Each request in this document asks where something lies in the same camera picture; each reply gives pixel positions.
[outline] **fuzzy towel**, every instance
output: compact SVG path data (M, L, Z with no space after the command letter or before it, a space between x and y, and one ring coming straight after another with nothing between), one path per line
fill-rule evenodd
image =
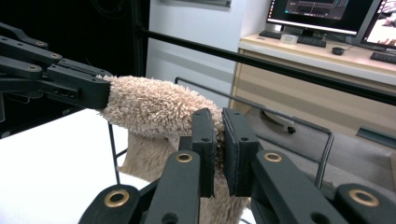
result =
M103 77L111 82L107 107L101 114L128 129L128 150L119 170L154 181L161 177L168 156L177 151L180 136L191 135L191 115L208 108L218 140L215 157L216 198L201 199L201 223L238 223L247 198L229 196L222 172L223 123L221 110L196 91L169 81L144 77Z

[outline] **monitor screen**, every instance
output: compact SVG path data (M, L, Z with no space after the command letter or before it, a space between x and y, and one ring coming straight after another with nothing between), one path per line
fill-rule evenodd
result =
M381 0L361 43L396 49L396 0Z
M356 35L373 0L272 0L267 22Z

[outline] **black cable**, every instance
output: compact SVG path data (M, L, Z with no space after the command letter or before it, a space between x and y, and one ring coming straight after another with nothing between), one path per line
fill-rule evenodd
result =
M102 16L111 19L111 20L119 20L125 17L125 13L122 13L123 5L125 0L120 0L117 5L113 9L104 9L99 3L98 0L91 0L93 7L96 11Z

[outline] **wooden cabinet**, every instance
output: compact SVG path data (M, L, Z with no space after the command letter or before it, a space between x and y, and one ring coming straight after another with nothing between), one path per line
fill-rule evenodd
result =
M331 41L328 41L325 49L301 44L285 45L276 39L250 35L241 39L239 51L247 56L396 93L395 64L372 61L372 51L357 47L346 50L343 56L336 56L331 54L332 47L348 49L350 46ZM249 99L354 138L361 139L356 135L360 127L396 136L396 106L246 64L238 64L235 71L233 96ZM230 107L242 112L249 110L249 106L234 101Z

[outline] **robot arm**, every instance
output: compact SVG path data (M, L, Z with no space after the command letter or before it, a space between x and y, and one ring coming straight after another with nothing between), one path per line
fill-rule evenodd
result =
M90 109L106 107L110 84L96 76L112 75L65 59L47 47L46 43L0 22L0 121L5 119L3 93L48 97Z

